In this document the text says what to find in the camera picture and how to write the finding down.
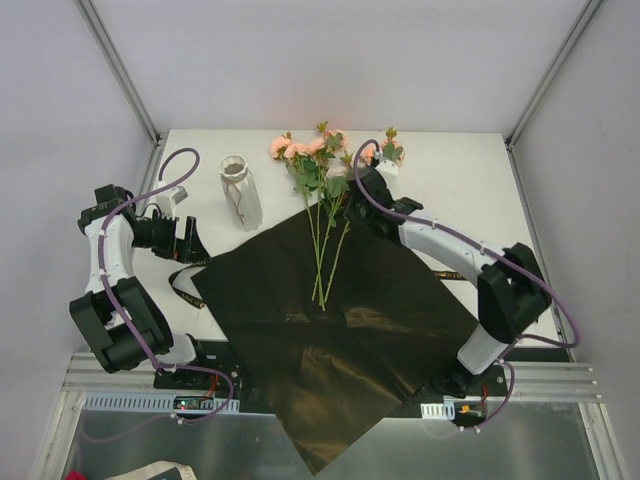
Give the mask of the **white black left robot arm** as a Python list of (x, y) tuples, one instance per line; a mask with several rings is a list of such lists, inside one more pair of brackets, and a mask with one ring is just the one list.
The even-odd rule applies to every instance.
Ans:
[(192, 265), (209, 257), (196, 219), (186, 218), (185, 234), (167, 200), (149, 217), (136, 214), (132, 193), (108, 184), (95, 190), (96, 205), (81, 212), (80, 231), (90, 244), (91, 271), (83, 296), (69, 304), (71, 317), (108, 373), (133, 370), (155, 358), (188, 388), (204, 387), (211, 365), (190, 334), (174, 334), (133, 270), (133, 254), (148, 249), (161, 259)]

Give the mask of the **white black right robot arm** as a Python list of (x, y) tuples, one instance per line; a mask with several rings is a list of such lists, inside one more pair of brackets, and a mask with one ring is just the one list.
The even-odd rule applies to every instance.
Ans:
[(432, 257), (476, 288), (478, 326), (450, 369), (452, 387), (473, 394), (484, 385), (487, 368), (551, 305), (533, 251), (522, 243), (482, 247), (439, 223), (422, 204), (408, 197), (393, 199), (383, 176), (373, 168), (349, 174), (347, 184), (349, 220)]

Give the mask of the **black ribbon gold lettering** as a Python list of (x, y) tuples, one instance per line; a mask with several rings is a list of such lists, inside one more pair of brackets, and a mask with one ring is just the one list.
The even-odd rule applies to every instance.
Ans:
[[(212, 261), (212, 257), (199, 260), (194, 263), (185, 265), (180, 270), (173, 272), (168, 283), (171, 290), (183, 301), (196, 309), (204, 309), (207, 307), (206, 302), (202, 299), (201, 294), (195, 288), (192, 277), (207, 267)], [(459, 272), (451, 270), (434, 270), (434, 275), (441, 281), (463, 281), (467, 279)]]

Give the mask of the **black paper flower wrap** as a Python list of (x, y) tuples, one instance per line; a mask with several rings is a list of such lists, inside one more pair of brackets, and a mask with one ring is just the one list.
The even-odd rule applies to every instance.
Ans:
[(312, 473), (438, 374), (477, 324), (414, 252), (361, 225), (333, 229), (325, 280), (337, 248), (325, 310), (306, 211), (193, 277)]

